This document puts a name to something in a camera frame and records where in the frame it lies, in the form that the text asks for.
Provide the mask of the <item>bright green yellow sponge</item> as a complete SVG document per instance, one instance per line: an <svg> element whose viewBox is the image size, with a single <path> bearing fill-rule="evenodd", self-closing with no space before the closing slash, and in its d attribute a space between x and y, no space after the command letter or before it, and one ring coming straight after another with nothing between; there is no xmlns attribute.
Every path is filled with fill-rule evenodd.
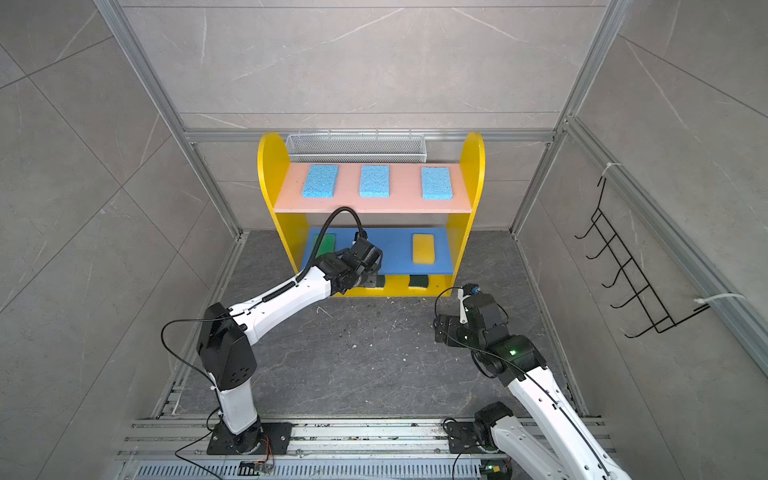
<svg viewBox="0 0 768 480"><path fill-rule="evenodd" d="M336 235L333 233L325 233L319 244L314 257L320 258L327 253L333 253L335 251Z"/></svg>

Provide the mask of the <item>large yellow sponge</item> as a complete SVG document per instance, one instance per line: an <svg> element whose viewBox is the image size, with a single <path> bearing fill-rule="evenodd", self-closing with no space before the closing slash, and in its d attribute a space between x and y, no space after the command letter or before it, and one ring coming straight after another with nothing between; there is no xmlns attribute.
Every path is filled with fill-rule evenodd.
<svg viewBox="0 0 768 480"><path fill-rule="evenodd" d="M433 265L436 261L435 237L433 234L412 235L412 262L416 265Z"/></svg>

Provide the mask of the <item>light blue sponge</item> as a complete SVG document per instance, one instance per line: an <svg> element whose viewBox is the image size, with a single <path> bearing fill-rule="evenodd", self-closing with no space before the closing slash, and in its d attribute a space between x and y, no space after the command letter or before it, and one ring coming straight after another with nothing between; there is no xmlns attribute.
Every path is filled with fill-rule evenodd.
<svg viewBox="0 0 768 480"><path fill-rule="evenodd" d="M303 188L303 198L332 198L338 176L338 166L319 164L309 167Z"/></svg>
<svg viewBox="0 0 768 480"><path fill-rule="evenodd" d="M363 165L361 167L359 196L362 198L390 197L390 167Z"/></svg>
<svg viewBox="0 0 768 480"><path fill-rule="evenodd" d="M421 187L422 198L425 200L451 200L451 170L447 167L422 167Z"/></svg>

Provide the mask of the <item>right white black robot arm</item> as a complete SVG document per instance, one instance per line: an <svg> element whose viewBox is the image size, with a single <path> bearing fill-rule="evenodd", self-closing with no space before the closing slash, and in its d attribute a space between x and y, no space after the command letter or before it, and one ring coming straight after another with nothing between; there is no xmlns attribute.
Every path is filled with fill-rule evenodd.
<svg viewBox="0 0 768 480"><path fill-rule="evenodd" d="M626 479L559 388L533 342L509 331L509 316L494 297L476 284L456 288L459 312L436 314L435 340L470 352L479 372L499 381L531 415L544 438L530 434L503 402L474 415L472 431L462 434L456 421L444 430L459 454L503 453L532 479Z"/></svg>

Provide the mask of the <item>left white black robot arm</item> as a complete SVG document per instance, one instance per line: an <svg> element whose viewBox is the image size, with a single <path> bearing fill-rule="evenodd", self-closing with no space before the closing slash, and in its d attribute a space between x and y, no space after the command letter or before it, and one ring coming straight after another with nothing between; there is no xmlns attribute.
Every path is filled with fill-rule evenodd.
<svg viewBox="0 0 768 480"><path fill-rule="evenodd" d="M216 303L206 310L197 352L228 434L241 441L260 425L251 386L257 368L253 346L304 308L375 277L382 263L382 251L360 237L349 248L311 259L299 274L262 295L231 307Z"/></svg>

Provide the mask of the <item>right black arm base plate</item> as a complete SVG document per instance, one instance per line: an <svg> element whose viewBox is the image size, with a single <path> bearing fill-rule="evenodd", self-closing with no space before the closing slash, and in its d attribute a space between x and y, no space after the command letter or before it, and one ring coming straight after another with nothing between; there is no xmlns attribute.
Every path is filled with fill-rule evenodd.
<svg viewBox="0 0 768 480"><path fill-rule="evenodd" d="M444 419L442 429L449 442L451 453L495 454L498 452L490 438L475 422Z"/></svg>

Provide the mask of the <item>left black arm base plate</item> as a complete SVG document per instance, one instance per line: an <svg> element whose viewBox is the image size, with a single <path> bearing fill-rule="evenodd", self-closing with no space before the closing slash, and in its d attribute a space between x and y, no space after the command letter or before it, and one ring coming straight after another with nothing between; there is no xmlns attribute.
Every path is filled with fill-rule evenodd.
<svg viewBox="0 0 768 480"><path fill-rule="evenodd" d="M224 421L220 421L212 432L207 446L208 455L265 455L270 448L274 455L285 455L291 438L293 425L289 422L257 422L244 432L235 435Z"/></svg>

